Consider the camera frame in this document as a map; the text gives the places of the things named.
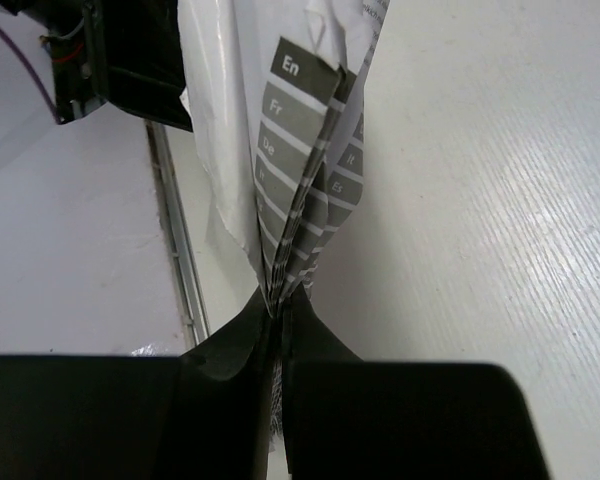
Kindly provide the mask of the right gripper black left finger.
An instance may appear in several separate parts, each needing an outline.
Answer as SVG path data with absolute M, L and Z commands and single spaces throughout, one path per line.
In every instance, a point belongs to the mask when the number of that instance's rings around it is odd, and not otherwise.
M 263 479 L 260 293 L 179 356 L 0 355 L 0 479 Z

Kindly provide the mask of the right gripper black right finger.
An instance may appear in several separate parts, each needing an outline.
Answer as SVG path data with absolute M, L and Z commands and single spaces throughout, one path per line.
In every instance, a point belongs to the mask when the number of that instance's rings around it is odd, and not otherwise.
M 546 479 L 502 367 L 356 356 L 303 292 L 282 317 L 282 420 L 295 479 Z

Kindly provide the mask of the Canon safety instructions booklet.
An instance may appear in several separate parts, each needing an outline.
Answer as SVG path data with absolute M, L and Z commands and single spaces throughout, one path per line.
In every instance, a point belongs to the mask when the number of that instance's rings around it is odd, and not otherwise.
M 180 100 L 269 313 L 309 290 L 363 192 L 364 85 L 385 1 L 182 1 Z

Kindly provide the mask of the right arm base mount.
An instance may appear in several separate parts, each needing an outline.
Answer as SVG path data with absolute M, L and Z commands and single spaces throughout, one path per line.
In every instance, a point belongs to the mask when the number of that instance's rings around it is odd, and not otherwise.
M 192 128 L 175 1 L 0 1 L 46 30 L 55 121 L 68 124 L 106 103 L 181 130 Z

